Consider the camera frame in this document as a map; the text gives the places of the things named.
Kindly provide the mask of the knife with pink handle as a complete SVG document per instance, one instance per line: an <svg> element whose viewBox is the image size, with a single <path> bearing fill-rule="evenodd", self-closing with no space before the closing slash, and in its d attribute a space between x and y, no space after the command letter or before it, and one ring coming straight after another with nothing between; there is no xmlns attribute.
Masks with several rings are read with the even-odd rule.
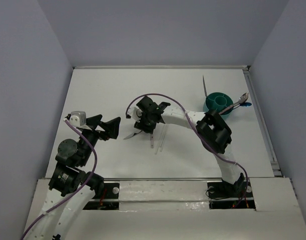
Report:
<svg viewBox="0 0 306 240"><path fill-rule="evenodd" d="M133 133L129 134L128 136L124 137L123 140L128 140L128 139L140 134L141 132L142 132L141 130L133 132Z"/></svg>

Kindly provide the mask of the fork with pink handle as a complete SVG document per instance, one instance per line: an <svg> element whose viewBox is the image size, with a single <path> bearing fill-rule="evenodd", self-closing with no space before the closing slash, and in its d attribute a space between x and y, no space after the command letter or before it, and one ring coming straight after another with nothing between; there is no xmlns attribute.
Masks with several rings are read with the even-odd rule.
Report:
<svg viewBox="0 0 306 240"><path fill-rule="evenodd" d="M207 89L206 89L206 83L205 83L204 75L202 76L202 82L203 82L204 95L205 95L205 98L207 98L208 94L207 94Z"/></svg>

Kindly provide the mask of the silver spoon pink handle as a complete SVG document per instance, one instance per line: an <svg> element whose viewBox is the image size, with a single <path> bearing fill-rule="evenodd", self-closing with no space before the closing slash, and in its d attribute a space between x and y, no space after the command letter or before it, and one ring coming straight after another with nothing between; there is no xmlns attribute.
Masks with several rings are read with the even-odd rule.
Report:
<svg viewBox="0 0 306 240"><path fill-rule="evenodd" d="M224 110L222 110L219 114L222 115L226 112L228 112L229 110L233 109L234 107L236 106L239 106L241 104L244 104L247 100L248 100L248 97L249 97L249 93L246 92L244 93L237 102L231 104L230 106L226 107Z"/></svg>

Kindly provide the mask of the blue spoon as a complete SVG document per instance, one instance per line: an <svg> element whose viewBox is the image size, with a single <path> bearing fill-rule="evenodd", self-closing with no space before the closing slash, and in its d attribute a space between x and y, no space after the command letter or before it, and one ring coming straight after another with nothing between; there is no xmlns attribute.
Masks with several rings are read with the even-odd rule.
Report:
<svg viewBox="0 0 306 240"><path fill-rule="evenodd" d="M252 103L250 103L250 102L244 102L244 103L241 103L241 104L240 104L241 107L242 107L242 106L243 106L243 107L245 107L245 106L248 107L248 106L251 106L251 105L252 105Z"/></svg>

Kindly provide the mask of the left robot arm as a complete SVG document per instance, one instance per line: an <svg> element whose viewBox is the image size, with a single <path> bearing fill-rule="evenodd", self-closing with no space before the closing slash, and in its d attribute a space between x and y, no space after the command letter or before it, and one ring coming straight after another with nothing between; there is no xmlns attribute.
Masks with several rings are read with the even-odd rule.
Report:
<svg viewBox="0 0 306 240"><path fill-rule="evenodd" d="M100 114L86 117L84 111L73 111L64 118L79 139L69 138L59 144L46 199L39 216L23 233L23 240L65 239L86 204L105 195L104 178L95 173L95 145L117 139L120 122L120 117L103 122Z"/></svg>

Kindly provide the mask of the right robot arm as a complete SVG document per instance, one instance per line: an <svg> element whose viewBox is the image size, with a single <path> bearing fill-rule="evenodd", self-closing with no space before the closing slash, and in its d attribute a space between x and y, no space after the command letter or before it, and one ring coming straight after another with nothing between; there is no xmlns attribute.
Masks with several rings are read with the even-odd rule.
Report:
<svg viewBox="0 0 306 240"><path fill-rule="evenodd" d="M193 130L203 147L215 156L221 171L224 192L228 196L234 196L241 191L245 174L236 162L230 146L232 131L215 110L188 111L183 106L175 107L167 102L157 104L144 95L135 107L127 107L126 118L133 118L134 128L149 134L161 123Z"/></svg>

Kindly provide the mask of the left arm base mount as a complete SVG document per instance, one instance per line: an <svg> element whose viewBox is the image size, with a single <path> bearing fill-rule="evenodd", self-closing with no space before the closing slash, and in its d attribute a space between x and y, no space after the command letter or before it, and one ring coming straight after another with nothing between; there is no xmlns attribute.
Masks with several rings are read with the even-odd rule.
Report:
<svg viewBox="0 0 306 240"><path fill-rule="evenodd" d="M95 195L83 208L83 210L110 211L119 209L120 183L117 181L104 182L104 190Z"/></svg>

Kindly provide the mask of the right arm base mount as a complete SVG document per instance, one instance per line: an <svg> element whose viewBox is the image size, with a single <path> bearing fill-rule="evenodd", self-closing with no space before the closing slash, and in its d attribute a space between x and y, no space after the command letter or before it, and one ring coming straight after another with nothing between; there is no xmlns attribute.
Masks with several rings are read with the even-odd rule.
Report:
<svg viewBox="0 0 306 240"><path fill-rule="evenodd" d="M248 183L246 194L246 182L243 183L243 190L240 193L225 193L221 187L222 182L211 181L207 183L207 190L205 192L209 199L209 208L211 210L228 210L228 209L256 209L253 197L251 184Z"/></svg>

